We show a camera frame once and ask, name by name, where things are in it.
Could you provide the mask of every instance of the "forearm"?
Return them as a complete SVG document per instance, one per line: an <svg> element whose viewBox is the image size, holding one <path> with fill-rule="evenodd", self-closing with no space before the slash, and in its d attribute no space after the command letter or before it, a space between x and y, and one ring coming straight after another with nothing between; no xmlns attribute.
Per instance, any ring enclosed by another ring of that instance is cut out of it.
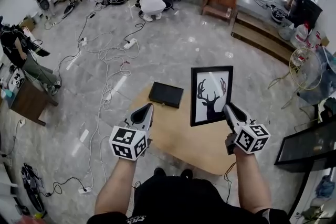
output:
<svg viewBox="0 0 336 224"><path fill-rule="evenodd" d="M22 51L21 42L18 38L15 40L14 45L17 48L17 50L19 51L19 54L21 55L23 53L23 51Z"/></svg>
<svg viewBox="0 0 336 224"><path fill-rule="evenodd" d="M101 189L95 214L121 212L126 214L131 197L136 162L119 159L109 180Z"/></svg>
<svg viewBox="0 0 336 224"><path fill-rule="evenodd" d="M240 206L252 213L271 208L268 184L263 179L256 156L235 148Z"/></svg>

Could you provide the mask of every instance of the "round wooden table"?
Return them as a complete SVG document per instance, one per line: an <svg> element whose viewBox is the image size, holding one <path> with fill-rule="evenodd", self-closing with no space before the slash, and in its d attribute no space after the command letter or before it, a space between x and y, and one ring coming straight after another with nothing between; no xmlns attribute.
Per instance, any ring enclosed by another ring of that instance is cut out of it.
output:
<svg viewBox="0 0 336 224"><path fill-rule="evenodd" d="M130 109L151 102L148 99L151 88L152 85L144 88ZM190 101L190 92L184 91L179 109L152 102L152 143L186 163L211 174L223 175L236 161L235 155L227 155L225 146L226 136L231 130L226 121L190 127Z"/></svg>

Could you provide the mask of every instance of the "cardboard box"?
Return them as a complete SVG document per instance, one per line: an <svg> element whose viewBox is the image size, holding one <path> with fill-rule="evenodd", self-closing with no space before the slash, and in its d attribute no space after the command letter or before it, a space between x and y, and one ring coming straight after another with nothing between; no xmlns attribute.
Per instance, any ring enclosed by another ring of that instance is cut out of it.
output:
<svg viewBox="0 0 336 224"><path fill-rule="evenodd" d="M26 16L21 23L19 23L19 27L27 27L30 32L35 29L34 20L30 16Z"/></svg>

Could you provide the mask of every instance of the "deer antler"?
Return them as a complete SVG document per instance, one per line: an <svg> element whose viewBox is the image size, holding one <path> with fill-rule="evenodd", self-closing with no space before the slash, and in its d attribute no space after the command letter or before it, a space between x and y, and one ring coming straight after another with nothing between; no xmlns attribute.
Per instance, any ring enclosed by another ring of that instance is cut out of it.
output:
<svg viewBox="0 0 336 224"><path fill-rule="evenodd" d="M222 92L223 92L223 96L226 93L226 82L224 81L223 78L221 78L221 86L222 86Z"/></svg>
<svg viewBox="0 0 336 224"><path fill-rule="evenodd" d="M212 102L216 102L216 100L220 97L220 96L216 96L216 91L214 91L214 93L215 93L215 98Z"/></svg>
<svg viewBox="0 0 336 224"><path fill-rule="evenodd" d="M202 82L200 82L199 85L197 86L197 98L209 102L208 98L204 98L202 96L202 93L205 91L205 89L203 88L204 81L205 79Z"/></svg>

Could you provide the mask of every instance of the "wooden step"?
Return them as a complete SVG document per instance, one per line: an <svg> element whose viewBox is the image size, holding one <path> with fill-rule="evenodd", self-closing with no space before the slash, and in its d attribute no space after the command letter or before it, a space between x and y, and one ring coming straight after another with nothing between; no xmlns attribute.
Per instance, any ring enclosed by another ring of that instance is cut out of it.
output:
<svg viewBox="0 0 336 224"><path fill-rule="evenodd" d="M240 39L253 47L266 52L286 65L289 64L292 52L279 45L274 40L238 23L235 23L233 26L231 35L234 38Z"/></svg>
<svg viewBox="0 0 336 224"><path fill-rule="evenodd" d="M267 23L267 21L262 21L246 13L239 12L236 22L268 37L289 51L295 51L295 47L289 41L282 39L278 34L278 29L270 23Z"/></svg>

